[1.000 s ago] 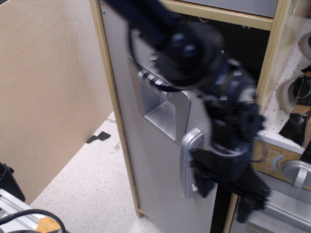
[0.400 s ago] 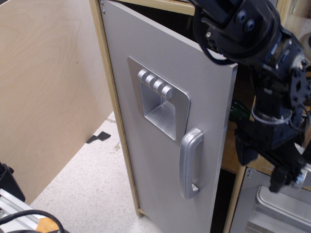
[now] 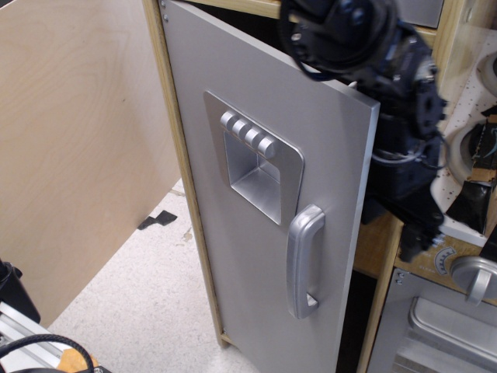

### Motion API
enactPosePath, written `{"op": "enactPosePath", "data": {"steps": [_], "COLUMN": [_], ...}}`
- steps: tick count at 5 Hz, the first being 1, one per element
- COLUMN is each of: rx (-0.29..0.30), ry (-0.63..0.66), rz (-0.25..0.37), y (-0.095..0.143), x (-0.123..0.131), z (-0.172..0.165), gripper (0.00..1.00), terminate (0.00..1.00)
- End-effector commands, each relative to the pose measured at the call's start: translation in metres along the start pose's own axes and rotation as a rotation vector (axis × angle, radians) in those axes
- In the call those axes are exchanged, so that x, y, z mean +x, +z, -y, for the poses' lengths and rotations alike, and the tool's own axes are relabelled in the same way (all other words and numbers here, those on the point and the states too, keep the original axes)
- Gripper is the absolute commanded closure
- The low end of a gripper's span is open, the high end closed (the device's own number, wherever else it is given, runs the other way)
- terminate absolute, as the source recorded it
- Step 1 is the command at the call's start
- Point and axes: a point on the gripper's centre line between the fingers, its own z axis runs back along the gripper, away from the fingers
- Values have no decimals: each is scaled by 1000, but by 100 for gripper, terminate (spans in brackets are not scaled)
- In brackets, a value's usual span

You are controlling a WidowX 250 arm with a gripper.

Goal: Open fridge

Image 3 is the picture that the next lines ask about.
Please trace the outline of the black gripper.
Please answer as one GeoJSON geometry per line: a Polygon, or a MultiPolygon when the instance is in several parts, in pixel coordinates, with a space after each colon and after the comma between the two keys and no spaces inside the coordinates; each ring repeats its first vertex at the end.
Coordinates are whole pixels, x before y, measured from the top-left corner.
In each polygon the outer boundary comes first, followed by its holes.
{"type": "Polygon", "coordinates": [[[387,160],[374,155],[370,163],[362,223],[389,211],[405,223],[401,261],[411,263],[443,237],[443,213],[431,194],[437,171],[421,162],[387,160]]]}

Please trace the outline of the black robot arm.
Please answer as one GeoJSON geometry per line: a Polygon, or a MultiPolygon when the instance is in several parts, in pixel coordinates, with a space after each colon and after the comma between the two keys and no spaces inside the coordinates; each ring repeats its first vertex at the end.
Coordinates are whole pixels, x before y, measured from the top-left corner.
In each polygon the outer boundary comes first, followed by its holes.
{"type": "Polygon", "coordinates": [[[353,83],[378,101],[362,221],[385,211],[399,218],[400,257],[413,261],[444,221],[431,186],[449,149],[439,129],[446,102],[429,46],[393,1],[284,1],[280,38],[310,79],[353,83]]]}

